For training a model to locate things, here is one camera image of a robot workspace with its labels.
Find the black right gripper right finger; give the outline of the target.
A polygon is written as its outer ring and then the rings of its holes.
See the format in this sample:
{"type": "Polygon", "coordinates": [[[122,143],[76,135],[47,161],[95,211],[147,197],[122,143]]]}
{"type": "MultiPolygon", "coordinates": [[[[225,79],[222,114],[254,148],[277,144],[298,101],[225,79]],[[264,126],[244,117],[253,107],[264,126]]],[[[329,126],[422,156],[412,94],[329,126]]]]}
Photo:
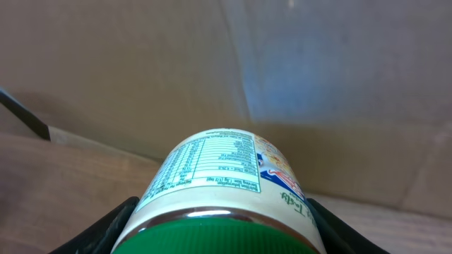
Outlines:
{"type": "Polygon", "coordinates": [[[307,198],[307,206],[314,216],[328,254],[389,254],[388,251],[355,231],[315,199],[307,198]]]}

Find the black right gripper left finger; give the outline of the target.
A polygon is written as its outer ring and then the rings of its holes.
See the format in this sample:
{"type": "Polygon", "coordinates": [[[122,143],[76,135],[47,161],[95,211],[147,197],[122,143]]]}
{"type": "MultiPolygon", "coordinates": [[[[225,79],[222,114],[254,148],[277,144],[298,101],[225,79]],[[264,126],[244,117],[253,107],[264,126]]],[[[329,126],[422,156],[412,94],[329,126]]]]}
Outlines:
{"type": "Polygon", "coordinates": [[[49,254],[110,254],[139,202],[132,196],[49,254]]]}

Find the green lid jar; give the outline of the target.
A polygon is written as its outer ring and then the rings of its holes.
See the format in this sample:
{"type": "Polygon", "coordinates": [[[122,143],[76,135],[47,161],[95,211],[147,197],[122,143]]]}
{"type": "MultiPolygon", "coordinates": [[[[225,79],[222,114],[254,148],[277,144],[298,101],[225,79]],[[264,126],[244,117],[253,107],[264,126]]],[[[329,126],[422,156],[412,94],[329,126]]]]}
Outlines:
{"type": "Polygon", "coordinates": [[[216,128],[190,136],[167,156],[113,249],[146,229],[221,219],[275,232],[325,253],[314,216],[284,155],[248,131],[216,128]]]}

